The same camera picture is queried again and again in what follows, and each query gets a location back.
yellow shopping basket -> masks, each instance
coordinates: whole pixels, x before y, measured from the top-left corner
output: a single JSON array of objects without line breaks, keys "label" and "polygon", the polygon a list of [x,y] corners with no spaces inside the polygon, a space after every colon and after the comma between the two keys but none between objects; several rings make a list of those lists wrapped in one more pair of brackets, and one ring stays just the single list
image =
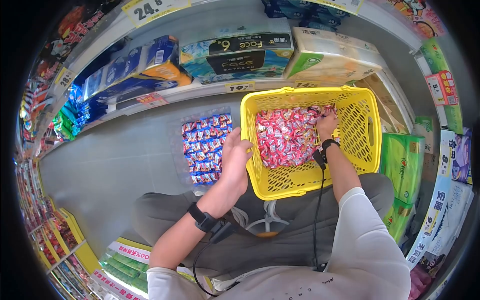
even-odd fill
[{"label": "yellow shopping basket", "polygon": [[[340,149],[352,162],[358,174],[376,172],[380,165],[382,131],[373,93],[366,88],[316,87],[292,88],[250,93],[240,105],[241,138],[250,140],[253,156],[247,163],[253,190],[257,197],[269,201],[302,196],[319,189],[320,167],[314,161],[301,166],[265,168],[258,150],[256,114],[261,110],[336,104],[340,118],[334,136],[340,137]],[[325,170],[324,186],[332,184],[330,171]]]}]

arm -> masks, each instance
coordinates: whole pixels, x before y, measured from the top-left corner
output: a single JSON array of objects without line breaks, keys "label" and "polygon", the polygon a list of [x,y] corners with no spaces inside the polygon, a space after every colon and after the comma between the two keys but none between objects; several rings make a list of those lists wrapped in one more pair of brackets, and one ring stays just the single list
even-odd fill
[{"label": "arm", "polygon": [[[334,114],[327,114],[324,119],[318,119],[317,132],[321,141],[332,138],[333,130],[338,125],[338,119]],[[340,202],[342,196],[355,187],[360,187],[360,179],[352,163],[343,155],[340,148],[331,144],[326,150],[325,155],[328,160],[328,167],[332,177],[333,193],[337,202]]]},{"label": "arm", "polygon": [[[245,193],[248,186],[245,166],[252,157],[252,153],[246,151],[252,146],[248,140],[240,140],[238,127],[227,136],[223,145],[222,176],[198,201],[197,206],[202,212],[220,218]],[[176,270],[204,235],[205,232],[195,226],[193,217],[186,213],[155,243],[150,254],[150,268],[163,267]]]},{"label": "arm", "polygon": [[[320,139],[330,139],[337,124],[333,114],[318,120]],[[410,270],[402,252],[361,188],[352,163],[335,144],[325,154],[340,211],[328,272],[349,276],[366,285],[374,283],[372,293],[379,299],[391,295],[406,299],[410,292]]]}]

white long sleeve shirt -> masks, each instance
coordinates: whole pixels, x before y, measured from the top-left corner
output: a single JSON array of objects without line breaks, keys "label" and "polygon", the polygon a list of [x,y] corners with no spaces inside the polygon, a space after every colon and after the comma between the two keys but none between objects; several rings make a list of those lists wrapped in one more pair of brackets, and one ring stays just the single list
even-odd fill
[{"label": "white long sleeve shirt", "polygon": [[[239,284],[216,300],[407,299],[410,270],[405,258],[362,188],[338,204],[332,257],[326,272],[310,267],[274,266],[253,270],[219,286]],[[147,271],[150,300],[203,300],[205,293],[177,272]]]}]

floor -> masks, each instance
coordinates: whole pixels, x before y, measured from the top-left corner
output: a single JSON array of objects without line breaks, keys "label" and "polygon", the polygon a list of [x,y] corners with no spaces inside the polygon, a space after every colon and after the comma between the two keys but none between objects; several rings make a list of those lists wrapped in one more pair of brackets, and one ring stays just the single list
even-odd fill
[{"label": "floor", "polygon": [[135,199],[146,192],[188,190],[176,173],[167,124],[227,105],[239,126],[244,95],[182,101],[100,124],[40,160],[45,193],[75,216],[97,257],[119,236],[145,244],[130,222]]}]

wrist strap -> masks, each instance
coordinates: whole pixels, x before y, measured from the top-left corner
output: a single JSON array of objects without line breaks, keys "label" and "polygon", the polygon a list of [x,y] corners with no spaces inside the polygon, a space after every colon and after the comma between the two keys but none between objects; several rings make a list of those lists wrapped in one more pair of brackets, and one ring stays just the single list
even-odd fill
[{"label": "wrist strap", "polygon": [[197,221],[195,226],[203,232],[209,232],[217,224],[218,220],[208,213],[203,213],[197,206],[197,202],[193,202],[187,209],[187,212]]},{"label": "wrist strap", "polygon": [[322,152],[321,152],[321,154],[322,154],[322,158],[324,159],[324,162],[325,162],[326,164],[328,164],[328,161],[327,161],[327,155],[326,155],[326,152],[325,152],[325,151],[327,150],[327,148],[328,148],[331,144],[336,144],[338,147],[340,147],[340,144],[339,144],[337,141],[332,140],[332,139],[324,140],[324,141],[322,142]]}]

